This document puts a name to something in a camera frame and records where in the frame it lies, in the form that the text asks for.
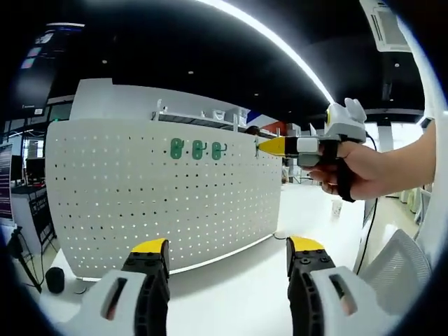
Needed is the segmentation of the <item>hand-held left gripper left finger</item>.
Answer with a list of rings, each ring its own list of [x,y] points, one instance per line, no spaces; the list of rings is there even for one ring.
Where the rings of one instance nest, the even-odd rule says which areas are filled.
[[[75,334],[166,335],[169,299],[169,240],[145,241],[86,293]]]

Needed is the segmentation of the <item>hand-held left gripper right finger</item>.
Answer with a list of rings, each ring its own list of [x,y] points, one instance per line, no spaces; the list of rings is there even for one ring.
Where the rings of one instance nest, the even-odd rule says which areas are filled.
[[[294,335],[386,335],[389,315],[371,286],[337,267],[313,239],[286,239],[288,299]]]

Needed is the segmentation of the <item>person's right hand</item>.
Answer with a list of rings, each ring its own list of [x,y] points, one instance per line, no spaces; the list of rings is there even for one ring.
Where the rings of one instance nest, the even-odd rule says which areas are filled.
[[[367,146],[346,141],[338,146],[337,159],[342,159],[353,172],[350,188],[352,200],[368,200],[379,196],[379,175],[382,170],[378,165],[381,161],[380,153]],[[317,164],[304,170],[311,179],[321,184],[324,192],[342,197],[336,165]]]

